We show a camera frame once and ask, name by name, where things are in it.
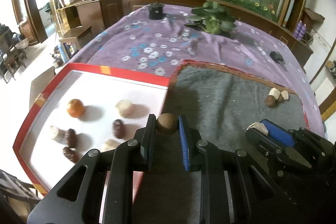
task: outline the blue gripper pad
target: blue gripper pad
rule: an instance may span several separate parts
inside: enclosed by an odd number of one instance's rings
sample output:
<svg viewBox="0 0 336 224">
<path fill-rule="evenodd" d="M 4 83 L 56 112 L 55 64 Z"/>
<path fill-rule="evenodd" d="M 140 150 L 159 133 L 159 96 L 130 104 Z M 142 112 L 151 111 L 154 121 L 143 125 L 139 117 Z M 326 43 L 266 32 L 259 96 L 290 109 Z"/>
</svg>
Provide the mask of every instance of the blue gripper pad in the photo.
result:
<svg viewBox="0 0 336 224">
<path fill-rule="evenodd" d="M 293 147 L 295 145 L 293 137 L 280 126 L 277 126 L 275 123 L 272 123 L 267 119 L 263 119 L 260 122 L 266 126 L 268 136 L 272 139 L 282 143 L 284 146 Z"/>
<path fill-rule="evenodd" d="M 183 165 L 187 172 L 190 170 L 190 162 L 189 162 L 189 148 L 188 141 L 185 135 L 184 126 L 182 122 L 182 117 L 178 117 L 178 125 L 179 125 L 179 135 L 182 147 L 182 157 L 183 157 Z"/>
</svg>

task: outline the purple tablecloth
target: purple tablecloth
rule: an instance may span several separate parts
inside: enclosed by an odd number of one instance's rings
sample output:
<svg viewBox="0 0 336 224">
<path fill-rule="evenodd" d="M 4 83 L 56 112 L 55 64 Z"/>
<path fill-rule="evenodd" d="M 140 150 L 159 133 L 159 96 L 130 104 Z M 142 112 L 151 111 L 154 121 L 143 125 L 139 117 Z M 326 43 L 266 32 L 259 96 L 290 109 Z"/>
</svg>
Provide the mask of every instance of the purple tablecloth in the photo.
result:
<svg viewBox="0 0 336 224">
<path fill-rule="evenodd" d="M 243 22 L 230 38 L 184 26 L 191 8 L 166 5 L 163 20 L 150 20 L 143 7 L 122 18 L 87 44 L 71 62 L 105 65 L 170 77 L 184 59 L 228 67 L 293 89 L 299 96 L 310 130 L 324 136 L 314 93 L 289 48 L 278 39 Z M 285 64 L 270 57 L 282 54 Z"/>
</svg>

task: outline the screw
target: screw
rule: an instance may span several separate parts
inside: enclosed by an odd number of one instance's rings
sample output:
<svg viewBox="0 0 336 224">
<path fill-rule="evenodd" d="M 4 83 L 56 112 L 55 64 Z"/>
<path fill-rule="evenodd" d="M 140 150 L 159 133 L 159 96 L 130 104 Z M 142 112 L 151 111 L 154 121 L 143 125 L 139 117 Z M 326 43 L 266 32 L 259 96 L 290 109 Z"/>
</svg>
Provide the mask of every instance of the screw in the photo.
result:
<svg viewBox="0 0 336 224">
<path fill-rule="evenodd" d="M 243 150 L 243 149 L 239 149 L 239 150 L 237 150 L 237 155 L 238 155 L 239 157 L 245 157 L 245 156 L 247 155 L 247 153 L 246 153 L 245 150 Z"/>
<path fill-rule="evenodd" d="M 95 157 L 98 155 L 98 150 L 97 149 L 91 149 L 89 152 L 88 152 L 88 155 L 89 157 Z"/>
<path fill-rule="evenodd" d="M 199 141 L 197 142 L 197 144 L 198 144 L 199 146 L 207 146 L 207 145 L 208 145 L 208 142 L 207 142 L 206 140 L 199 140 Z"/>
<path fill-rule="evenodd" d="M 132 139 L 132 140 L 129 140 L 129 141 L 127 142 L 127 144 L 128 144 L 128 146 L 136 146 L 136 145 L 138 144 L 138 141 Z"/>
</svg>

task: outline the dark brown date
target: dark brown date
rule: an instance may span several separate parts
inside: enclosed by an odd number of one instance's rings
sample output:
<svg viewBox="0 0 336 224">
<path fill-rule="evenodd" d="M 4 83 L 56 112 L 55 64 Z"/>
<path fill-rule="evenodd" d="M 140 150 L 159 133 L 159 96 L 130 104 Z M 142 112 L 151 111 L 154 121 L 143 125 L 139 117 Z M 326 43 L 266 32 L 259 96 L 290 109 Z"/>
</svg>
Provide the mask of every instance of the dark brown date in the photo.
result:
<svg viewBox="0 0 336 224">
<path fill-rule="evenodd" d="M 63 155 L 72 161 L 74 164 L 76 164 L 79 161 L 79 157 L 77 153 L 74 150 L 71 150 L 69 147 L 64 147 L 63 148 Z"/>
<path fill-rule="evenodd" d="M 73 129 L 69 129 L 65 133 L 65 140 L 67 141 L 67 145 L 70 148 L 76 148 L 77 145 L 77 138 L 76 138 L 76 133 Z"/>
<path fill-rule="evenodd" d="M 122 120 L 118 119 L 112 123 L 112 133 L 118 139 L 122 139 L 125 137 L 125 133 L 126 133 L 125 126 Z"/>
</svg>

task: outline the black jar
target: black jar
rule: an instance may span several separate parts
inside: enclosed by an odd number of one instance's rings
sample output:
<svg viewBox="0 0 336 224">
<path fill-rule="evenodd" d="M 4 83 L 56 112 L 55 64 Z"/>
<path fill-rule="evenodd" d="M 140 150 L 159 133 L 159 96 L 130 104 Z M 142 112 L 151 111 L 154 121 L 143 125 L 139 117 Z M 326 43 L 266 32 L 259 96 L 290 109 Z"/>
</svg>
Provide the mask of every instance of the black jar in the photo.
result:
<svg viewBox="0 0 336 224">
<path fill-rule="evenodd" d="M 163 7 L 162 3 L 151 3 L 148 5 L 149 19 L 159 20 L 163 19 Z"/>
</svg>

